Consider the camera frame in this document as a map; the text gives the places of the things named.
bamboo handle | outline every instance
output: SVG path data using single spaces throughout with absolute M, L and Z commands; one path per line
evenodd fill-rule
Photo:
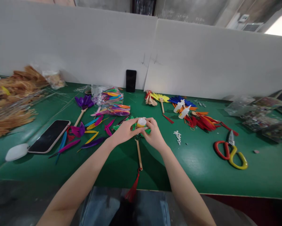
M 162 104 L 162 112 L 163 112 L 163 114 L 165 114 L 164 106 L 163 106 L 163 101 L 164 101 L 164 99 L 162 97 L 160 97 L 160 102 Z
M 80 121 L 80 119 L 81 119 L 83 113 L 85 113 L 86 110 L 87 110 L 87 108 L 84 109 L 84 110 L 81 110 L 80 116 L 78 117 L 78 119 L 77 119 L 77 121 L 75 122 L 75 125 L 74 125 L 74 126 L 77 126 L 77 125 L 78 125 L 78 123 L 79 123 L 79 121 Z
M 139 146 L 139 141 L 135 139 L 135 141 L 137 142 L 137 148 L 138 148 L 138 156 L 139 156 L 139 164 L 140 164 L 140 168 L 141 171 L 143 170 L 143 166 L 142 166 L 142 160 L 141 160 L 141 153 L 140 153 L 140 146 Z

red and yellow scissors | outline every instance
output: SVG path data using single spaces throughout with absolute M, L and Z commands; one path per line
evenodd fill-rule
M 224 144 L 224 149 L 225 149 L 225 156 L 219 151 L 218 149 L 218 144 L 223 143 Z M 233 150 L 230 154 L 230 149 L 229 149 L 229 145 L 232 146 Z M 229 160 L 230 164 L 232 166 L 234 166 L 237 169 L 247 169 L 248 164 L 247 164 L 247 160 L 245 159 L 245 157 L 243 156 L 243 154 L 241 152 L 237 152 L 237 147 L 235 146 L 235 141 L 234 141 L 234 134 L 233 131 L 231 130 L 230 135 L 229 135 L 229 141 L 225 142 L 225 141 L 217 141 L 214 143 L 214 149 L 216 151 L 216 153 L 223 159 L 225 160 Z M 241 161 L 242 161 L 242 166 L 238 166 L 233 162 L 233 158 L 235 154 L 238 154 Z

smartphone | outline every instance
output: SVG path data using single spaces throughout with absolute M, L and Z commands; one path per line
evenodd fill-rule
M 30 153 L 45 154 L 51 151 L 53 146 L 71 124 L 68 120 L 56 120 L 28 149 Z
M 126 70 L 126 91 L 134 93 L 136 90 L 137 71 Z

green table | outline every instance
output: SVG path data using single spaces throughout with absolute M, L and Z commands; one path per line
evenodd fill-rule
M 5 163 L 4 161 L 9 148 L 26 142 L 31 145 L 53 121 L 70 120 L 74 124 L 80 114 L 74 96 L 82 96 L 82 93 L 75 93 L 73 90 L 80 86 L 83 84 L 68 83 L 68 87 L 58 90 L 66 93 L 67 97 L 52 97 L 38 103 L 35 109 L 39 114 L 35 121 L 15 129 L 11 135 L 0 139 L 0 180 L 23 180 L 61 185 L 98 148 L 96 146 L 77 153 L 79 146 L 74 147 L 62 154 L 58 164 L 55 165 L 55 158 L 48 159 L 48 157 L 57 151 L 60 139 L 47 154 L 27 154 L 13 162 Z M 199 107 L 198 111 L 208 111 L 209 116 L 223 121 L 239 133 L 239 136 L 235 137 L 235 143 L 248 161 L 247 170 L 235 169 L 228 161 L 219 158 L 213 150 L 215 141 L 225 140 L 227 137 L 228 130 L 224 127 L 210 133 L 199 128 L 192 131 L 173 112 L 172 104 L 164 103 L 165 115 L 174 121 L 174 124 L 171 124 L 162 116 L 160 103 L 156 107 L 145 105 L 143 91 L 136 90 L 135 93 L 123 91 L 123 93 L 124 104 L 131 106 L 131 114 L 134 117 L 156 119 L 166 143 L 200 193 L 282 198 L 282 144 L 276 144 L 259 133 L 250 132 L 241 124 L 242 121 L 229 116 L 223 110 L 227 102 L 188 98 L 190 101 L 198 99 L 205 103 L 207 107 Z M 95 107 L 88 109 L 82 121 L 84 123 L 91 121 L 93 117 L 90 114 L 95 110 Z M 110 116 L 106 121 L 109 122 L 113 118 L 114 116 Z M 114 124 L 120 120 L 121 117 L 118 117 Z M 99 131 L 98 137 L 106 135 L 103 124 L 95 130 Z M 176 130 L 182 134 L 181 146 L 178 145 L 177 138 L 173 134 Z M 92 134 L 84 135 L 81 144 L 84 144 L 91 136 Z M 140 141 L 140 149 L 144 170 L 140 173 L 138 189 L 169 191 L 167 172 L 159 153 L 144 139 Z M 260 153 L 255 154 L 253 150 L 259 150 Z M 237 156 L 235 162 L 240 164 Z M 95 185 L 130 188 L 136 179 L 137 169 L 137 147 L 134 139 L 131 139 L 113 150 Z

glue bottle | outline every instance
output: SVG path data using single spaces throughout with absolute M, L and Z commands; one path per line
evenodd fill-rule
M 146 126 L 146 123 L 147 123 L 147 121 L 146 121 L 146 118 L 145 118 L 145 117 L 139 118 L 136 127 L 137 127 L 137 128 L 143 128 L 143 127 Z
M 180 115 L 178 116 L 180 119 L 183 119 L 187 114 L 188 112 L 190 111 L 190 107 L 191 105 L 189 105 L 189 107 L 185 108 L 182 113 L 180 113 Z
M 174 113 L 178 113 L 179 110 L 182 108 L 182 106 L 185 104 L 185 99 L 181 100 L 181 102 L 178 102 L 175 109 L 173 110 Z

